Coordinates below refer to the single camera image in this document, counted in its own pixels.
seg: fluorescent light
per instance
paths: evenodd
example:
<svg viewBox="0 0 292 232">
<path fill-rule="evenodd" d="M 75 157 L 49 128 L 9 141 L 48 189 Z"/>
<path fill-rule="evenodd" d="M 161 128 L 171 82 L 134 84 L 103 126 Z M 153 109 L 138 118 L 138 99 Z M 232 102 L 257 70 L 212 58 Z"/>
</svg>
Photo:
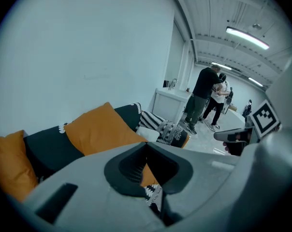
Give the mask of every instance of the fluorescent light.
<svg viewBox="0 0 292 232">
<path fill-rule="evenodd" d="M 217 64 L 217 63 L 215 63 L 215 62 L 212 62 L 212 65 L 218 65 L 219 67 L 222 67 L 222 68 L 224 68 L 224 69 L 227 69 L 227 70 L 232 70 L 232 68 L 230 68 L 230 67 L 227 67 L 227 66 L 224 66 L 224 65 L 222 65 L 222 64 Z"/>
<path fill-rule="evenodd" d="M 251 77 L 248 78 L 250 81 L 254 82 L 255 84 L 259 85 L 260 87 L 263 87 L 261 83 L 258 83 L 256 80 L 252 79 Z"/>
<path fill-rule="evenodd" d="M 251 36 L 250 34 L 247 34 L 243 31 L 231 28 L 231 27 L 227 27 L 226 32 L 235 36 L 238 36 L 244 40 L 250 41 L 251 43 L 254 43 L 255 45 L 263 48 L 264 50 L 270 48 L 270 46 L 266 43 L 264 43 L 263 41 L 259 40 L 256 37 Z"/>
</svg>

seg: white floor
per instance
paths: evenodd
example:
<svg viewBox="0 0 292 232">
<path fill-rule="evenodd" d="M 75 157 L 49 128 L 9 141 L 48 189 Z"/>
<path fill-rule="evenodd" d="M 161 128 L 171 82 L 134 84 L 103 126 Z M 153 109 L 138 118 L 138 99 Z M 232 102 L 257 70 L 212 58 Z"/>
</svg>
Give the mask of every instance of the white floor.
<svg viewBox="0 0 292 232">
<path fill-rule="evenodd" d="M 214 139 L 214 132 L 211 131 L 205 123 L 201 123 L 200 121 L 198 121 L 198 123 L 195 125 L 195 130 L 197 134 L 196 135 L 191 134 L 187 130 L 187 125 L 184 124 L 184 119 L 186 115 L 187 114 L 184 114 L 179 122 L 179 125 L 183 127 L 190 136 L 190 139 L 187 142 L 185 149 L 212 154 L 229 155 L 229 153 L 224 150 L 222 142 Z M 212 122 L 214 115 L 215 111 L 211 111 L 210 114 L 208 115 L 207 120 L 210 123 Z M 232 129 L 231 125 L 226 125 L 227 124 L 227 120 L 225 119 L 226 116 L 227 115 L 225 114 L 220 115 L 217 122 L 220 125 L 220 130 L 217 131 Z"/>
</svg>

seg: sofa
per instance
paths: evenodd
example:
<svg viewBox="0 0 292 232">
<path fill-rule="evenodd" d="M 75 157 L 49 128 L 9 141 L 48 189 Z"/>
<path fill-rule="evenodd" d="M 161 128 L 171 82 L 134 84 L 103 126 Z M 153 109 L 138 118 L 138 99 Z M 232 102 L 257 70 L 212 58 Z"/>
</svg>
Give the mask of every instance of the sofa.
<svg viewBox="0 0 292 232">
<path fill-rule="evenodd" d="M 122 106 L 115 111 L 134 132 L 139 126 L 157 130 L 160 133 L 157 139 L 159 143 L 183 148 L 189 140 L 188 133 L 180 126 L 142 111 L 139 103 Z M 39 183 L 84 156 L 71 143 L 63 126 L 55 126 L 24 138 L 26 154 Z"/>
</svg>

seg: white t-shirt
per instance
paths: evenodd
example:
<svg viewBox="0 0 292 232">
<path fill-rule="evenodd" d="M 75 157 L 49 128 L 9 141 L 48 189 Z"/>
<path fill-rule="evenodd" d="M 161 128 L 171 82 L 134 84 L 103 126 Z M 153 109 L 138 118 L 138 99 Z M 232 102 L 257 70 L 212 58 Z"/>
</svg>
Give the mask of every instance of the white t-shirt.
<svg viewBox="0 0 292 232">
<path fill-rule="evenodd" d="M 221 93 L 224 92 L 230 92 L 230 84 L 228 81 L 224 81 L 222 84 L 222 89 L 220 90 Z M 217 103 L 224 103 L 225 95 L 218 95 L 217 92 L 212 91 L 211 97 L 217 102 Z"/>
</svg>

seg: sneaker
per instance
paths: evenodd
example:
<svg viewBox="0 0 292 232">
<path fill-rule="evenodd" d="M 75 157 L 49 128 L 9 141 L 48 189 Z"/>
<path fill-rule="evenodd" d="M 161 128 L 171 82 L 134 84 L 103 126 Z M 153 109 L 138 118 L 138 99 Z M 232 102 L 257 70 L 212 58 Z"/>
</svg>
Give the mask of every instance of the sneaker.
<svg viewBox="0 0 292 232">
<path fill-rule="evenodd" d="M 212 131 L 216 131 L 215 126 L 211 125 L 209 122 L 205 122 L 208 128 L 210 128 Z"/>
<path fill-rule="evenodd" d="M 193 135 L 196 135 L 196 131 L 190 125 L 187 125 L 187 130 L 190 131 Z"/>
<path fill-rule="evenodd" d="M 189 121 L 187 121 L 186 119 L 184 120 L 184 124 L 185 125 L 188 125 L 189 124 Z"/>
</svg>

